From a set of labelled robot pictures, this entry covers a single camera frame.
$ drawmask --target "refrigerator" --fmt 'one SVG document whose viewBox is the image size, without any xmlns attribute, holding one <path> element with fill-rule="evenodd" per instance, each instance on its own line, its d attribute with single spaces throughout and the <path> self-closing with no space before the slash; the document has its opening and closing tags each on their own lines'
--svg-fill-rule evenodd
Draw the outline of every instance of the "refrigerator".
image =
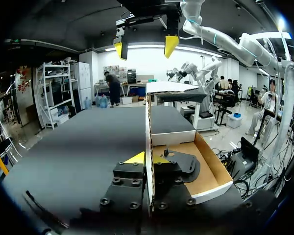
<svg viewBox="0 0 294 235">
<path fill-rule="evenodd" d="M 74 79 L 78 83 L 78 94 L 81 109 L 85 109 L 86 98 L 92 100 L 92 89 L 90 81 L 90 66 L 87 63 L 78 62 L 71 66 L 74 70 Z"/>
</svg>

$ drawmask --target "black pants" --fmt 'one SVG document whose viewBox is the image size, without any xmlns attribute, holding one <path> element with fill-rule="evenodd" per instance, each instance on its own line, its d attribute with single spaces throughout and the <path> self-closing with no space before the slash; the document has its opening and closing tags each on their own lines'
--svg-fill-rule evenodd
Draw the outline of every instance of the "black pants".
<svg viewBox="0 0 294 235">
<path fill-rule="evenodd" d="M 110 84 L 109 92 L 111 105 L 114 105 L 115 103 L 118 104 L 120 102 L 120 83 L 112 82 Z"/>
</svg>

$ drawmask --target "water bottle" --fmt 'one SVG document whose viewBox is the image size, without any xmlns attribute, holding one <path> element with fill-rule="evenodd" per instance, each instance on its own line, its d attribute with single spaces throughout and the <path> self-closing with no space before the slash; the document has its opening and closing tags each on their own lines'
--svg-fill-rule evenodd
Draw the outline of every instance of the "water bottle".
<svg viewBox="0 0 294 235">
<path fill-rule="evenodd" d="M 90 99 L 88 97 L 86 97 L 86 99 L 84 100 L 84 104 L 85 104 L 85 109 L 91 109 L 92 108 L 92 103 L 90 101 Z"/>
<path fill-rule="evenodd" d="M 101 100 L 101 96 L 96 95 L 95 97 L 95 103 L 97 107 L 100 107 L 100 100 Z"/>
<path fill-rule="evenodd" d="M 100 107 L 101 108 L 106 108 L 108 107 L 108 99 L 107 96 L 103 95 L 101 100 L 100 100 Z"/>
</svg>

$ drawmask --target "man standing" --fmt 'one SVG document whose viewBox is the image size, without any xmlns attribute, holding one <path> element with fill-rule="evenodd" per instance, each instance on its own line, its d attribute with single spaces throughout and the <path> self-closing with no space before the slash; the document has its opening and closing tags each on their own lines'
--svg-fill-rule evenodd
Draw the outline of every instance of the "man standing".
<svg viewBox="0 0 294 235">
<path fill-rule="evenodd" d="M 275 93 L 275 81 L 270 80 L 270 91 L 266 92 L 261 99 L 259 99 L 259 103 L 264 104 L 264 109 L 268 109 L 271 112 L 278 112 L 280 109 L 280 101 L 278 95 Z M 251 126 L 248 131 L 246 131 L 246 135 L 254 135 L 255 128 L 259 120 L 262 120 L 264 116 L 264 109 L 262 111 L 256 112 L 253 115 L 253 119 L 251 122 Z M 276 124 L 276 120 L 270 116 L 266 116 L 267 126 L 264 133 L 263 143 L 266 143 L 271 133 L 273 126 Z"/>
<path fill-rule="evenodd" d="M 229 82 L 225 80 L 223 76 L 221 76 L 220 79 L 221 90 L 227 90 L 229 88 Z"/>
<path fill-rule="evenodd" d="M 115 75 L 109 72 L 105 72 L 104 75 L 109 86 L 111 108 L 113 108 L 114 104 L 118 106 L 120 102 L 120 82 Z"/>
</svg>

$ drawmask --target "white shirt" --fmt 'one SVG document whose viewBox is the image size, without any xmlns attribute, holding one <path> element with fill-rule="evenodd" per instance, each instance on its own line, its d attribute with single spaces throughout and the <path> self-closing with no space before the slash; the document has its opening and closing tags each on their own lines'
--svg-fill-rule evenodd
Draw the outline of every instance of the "white shirt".
<svg viewBox="0 0 294 235">
<path fill-rule="evenodd" d="M 270 97 L 269 94 L 274 94 L 275 95 L 275 99 Z M 280 101 L 279 101 L 279 98 L 278 98 L 278 95 L 274 92 L 266 92 L 263 97 L 261 97 L 261 102 L 262 104 L 264 104 L 264 109 L 269 109 L 271 112 L 274 112 L 274 108 L 275 108 L 275 100 L 276 100 L 276 103 L 277 103 L 277 109 L 276 110 L 279 110 L 280 109 Z"/>
<path fill-rule="evenodd" d="M 221 86 L 221 89 L 228 89 L 230 84 L 227 80 L 222 79 L 220 80 L 220 86 Z"/>
</svg>

